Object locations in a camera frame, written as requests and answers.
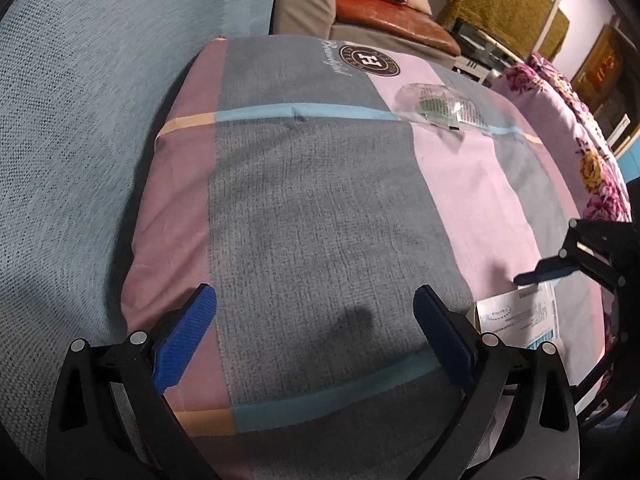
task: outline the transparent plastic bag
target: transparent plastic bag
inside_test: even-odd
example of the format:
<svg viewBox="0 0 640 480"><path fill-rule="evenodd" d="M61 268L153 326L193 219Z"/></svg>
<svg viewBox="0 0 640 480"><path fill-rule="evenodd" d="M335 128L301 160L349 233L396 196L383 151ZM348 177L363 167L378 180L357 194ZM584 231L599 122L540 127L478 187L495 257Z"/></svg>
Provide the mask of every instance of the transparent plastic bag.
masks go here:
<svg viewBox="0 0 640 480"><path fill-rule="evenodd" d="M396 115L414 122L427 122L449 130L464 124L486 128L476 104L463 93L443 85L413 83L396 94Z"/></svg>

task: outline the blue mesh curtain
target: blue mesh curtain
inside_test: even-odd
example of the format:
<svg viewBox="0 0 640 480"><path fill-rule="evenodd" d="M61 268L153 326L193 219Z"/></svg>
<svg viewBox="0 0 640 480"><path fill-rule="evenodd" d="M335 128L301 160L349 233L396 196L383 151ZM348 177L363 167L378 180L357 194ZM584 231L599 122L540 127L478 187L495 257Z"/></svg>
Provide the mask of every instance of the blue mesh curtain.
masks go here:
<svg viewBox="0 0 640 480"><path fill-rule="evenodd" d="M120 287L150 143L216 36L273 0L14 0L0 22L0 418L44 469L70 341L124 336Z"/></svg>

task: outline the pink floral fabric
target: pink floral fabric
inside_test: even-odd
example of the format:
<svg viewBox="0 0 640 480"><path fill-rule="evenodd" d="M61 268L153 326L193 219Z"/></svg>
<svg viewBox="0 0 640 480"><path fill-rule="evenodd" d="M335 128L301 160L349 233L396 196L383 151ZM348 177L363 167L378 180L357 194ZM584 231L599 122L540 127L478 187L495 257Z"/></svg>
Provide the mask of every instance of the pink floral fabric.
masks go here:
<svg viewBox="0 0 640 480"><path fill-rule="evenodd" d="M571 83L539 54L528 64L518 63L504 71L512 92L548 89L549 86L574 113L582 128L574 130L577 153L582 157L580 177L590 200L582 212L586 219L631 221L631 206L625 181L595 118L580 101Z"/></svg>

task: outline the metal pin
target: metal pin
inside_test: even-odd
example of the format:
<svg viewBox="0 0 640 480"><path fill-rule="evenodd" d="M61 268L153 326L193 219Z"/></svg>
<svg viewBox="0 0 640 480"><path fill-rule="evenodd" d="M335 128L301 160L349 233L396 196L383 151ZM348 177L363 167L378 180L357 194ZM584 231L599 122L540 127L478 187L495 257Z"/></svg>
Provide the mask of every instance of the metal pin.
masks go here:
<svg viewBox="0 0 640 480"><path fill-rule="evenodd" d="M75 341L73 341L71 343L71 351L72 352L79 352L84 348L84 340L83 339L76 339Z"/></svg>
<svg viewBox="0 0 640 480"><path fill-rule="evenodd" d="M549 355L553 355L556 353L556 346L550 343L549 341L545 341L542 343L542 349L545 353Z"/></svg>
<svg viewBox="0 0 640 480"><path fill-rule="evenodd" d="M482 334L482 342L487 346L498 346L500 340L498 336L490 332Z"/></svg>
<svg viewBox="0 0 640 480"><path fill-rule="evenodd" d="M142 332L142 330L134 332L129 337L129 341L131 341L132 345L142 345L146 341L146 332Z"/></svg>

